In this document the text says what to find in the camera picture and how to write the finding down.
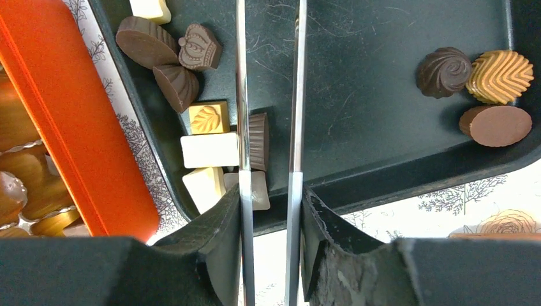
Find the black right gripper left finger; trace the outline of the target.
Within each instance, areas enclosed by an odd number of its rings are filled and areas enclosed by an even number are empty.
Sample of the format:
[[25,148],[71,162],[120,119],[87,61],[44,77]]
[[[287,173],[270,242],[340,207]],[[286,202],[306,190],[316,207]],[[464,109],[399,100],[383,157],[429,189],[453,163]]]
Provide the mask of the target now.
[[241,204],[234,186],[211,209],[154,248],[176,259],[161,275],[159,305],[237,305],[241,268]]

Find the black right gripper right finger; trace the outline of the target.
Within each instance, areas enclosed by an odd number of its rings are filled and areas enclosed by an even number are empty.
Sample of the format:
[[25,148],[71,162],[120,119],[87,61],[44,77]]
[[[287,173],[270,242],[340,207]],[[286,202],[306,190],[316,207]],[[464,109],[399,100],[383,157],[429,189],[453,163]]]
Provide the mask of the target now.
[[418,305],[399,247],[364,233],[302,191],[301,275],[310,305]]

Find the metal tongs white handle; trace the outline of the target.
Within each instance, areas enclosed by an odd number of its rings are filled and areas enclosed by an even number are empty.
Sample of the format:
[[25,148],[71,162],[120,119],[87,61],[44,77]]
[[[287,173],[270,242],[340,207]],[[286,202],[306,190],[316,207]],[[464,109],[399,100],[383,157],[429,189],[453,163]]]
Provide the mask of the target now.
[[[306,91],[306,42],[308,2],[300,0],[295,17],[295,50],[292,97],[292,126],[286,221],[286,305],[297,305],[300,267],[300,216],[302,206],[302,153]],[[246,64],[246,5],[236,2],[236,100],[239,148],[239,191],[242,215],[242,272],[245,305],[255,304],[254,227],[252,172],[249,156],[248,73]]]

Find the orange chocolate box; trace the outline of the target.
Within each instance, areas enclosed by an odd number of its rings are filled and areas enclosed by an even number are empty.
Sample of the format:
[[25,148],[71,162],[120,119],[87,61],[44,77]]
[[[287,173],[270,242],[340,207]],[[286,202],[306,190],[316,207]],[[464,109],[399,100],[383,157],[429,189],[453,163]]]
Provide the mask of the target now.
[[90,233],[148,241],[157,209],[69,8],[2,1],[1,62]]

